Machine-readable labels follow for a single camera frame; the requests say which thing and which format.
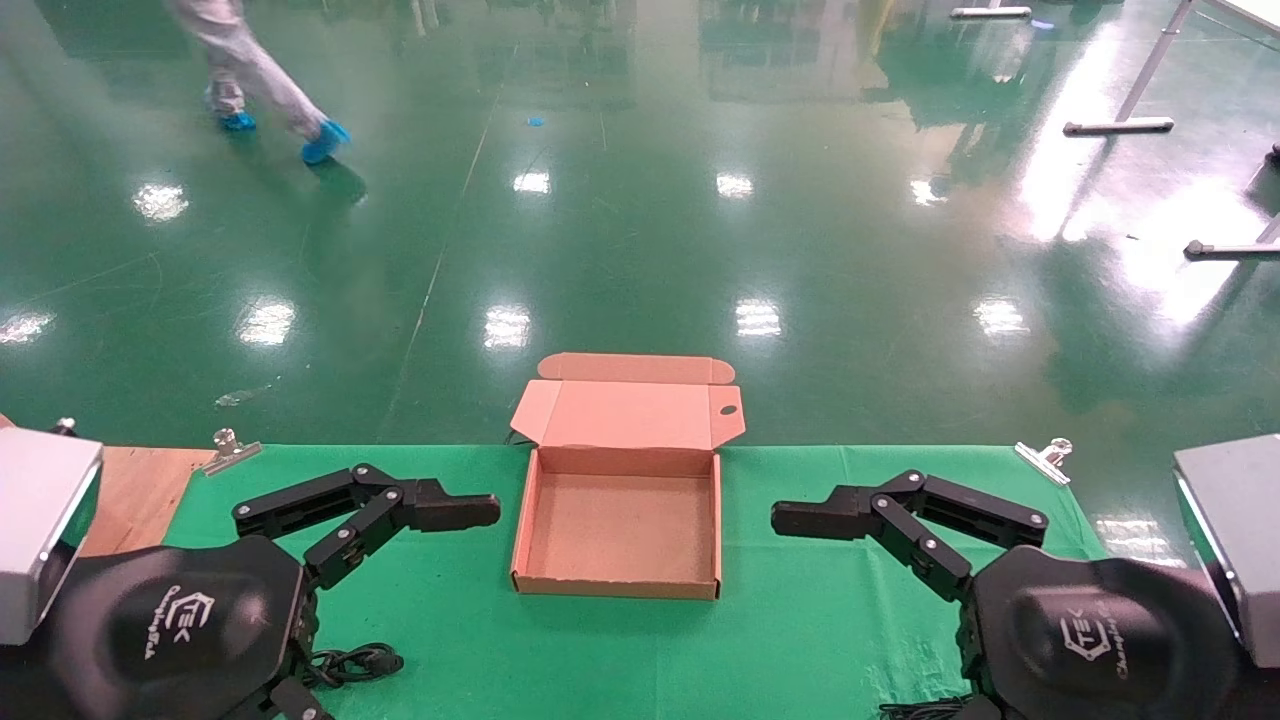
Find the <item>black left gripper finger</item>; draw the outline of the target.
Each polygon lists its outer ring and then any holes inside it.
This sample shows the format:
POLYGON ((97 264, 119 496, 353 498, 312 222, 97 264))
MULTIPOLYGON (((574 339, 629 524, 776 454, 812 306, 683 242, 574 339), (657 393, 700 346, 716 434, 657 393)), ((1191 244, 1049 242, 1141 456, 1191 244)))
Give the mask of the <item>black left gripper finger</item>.
POLYGON ((271 539, 337 521, 303 553, 308 585, 329 591, 401 530, 490 527, 500 519, 500 501, 494 495, 451 495, 438 479, 398 479, 360 464, 250 498, 232 516, 238 536, 271 539))
POLYGON ((334 716, 298 678, 283 678, 270 684, 262 719, 317 720, 334 716))

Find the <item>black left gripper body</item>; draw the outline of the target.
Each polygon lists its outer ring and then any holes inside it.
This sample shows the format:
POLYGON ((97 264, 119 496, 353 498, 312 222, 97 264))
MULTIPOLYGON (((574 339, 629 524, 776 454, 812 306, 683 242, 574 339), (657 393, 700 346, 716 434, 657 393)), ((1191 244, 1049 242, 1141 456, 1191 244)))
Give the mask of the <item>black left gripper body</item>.
POLYGON ((303 568, 261 536, 82 559, 20 647, 20 716, 262 719, 316 625, 303 568))

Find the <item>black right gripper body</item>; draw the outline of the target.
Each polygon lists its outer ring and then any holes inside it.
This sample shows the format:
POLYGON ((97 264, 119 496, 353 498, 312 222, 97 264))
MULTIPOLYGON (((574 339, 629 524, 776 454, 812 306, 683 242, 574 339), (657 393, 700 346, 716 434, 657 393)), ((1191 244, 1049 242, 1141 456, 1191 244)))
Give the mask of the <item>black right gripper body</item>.
POLYGON ((1007 551, 965 593, 957 644, 1002 719, 1219 719, 1243 651, 1201 571, 1007 551))

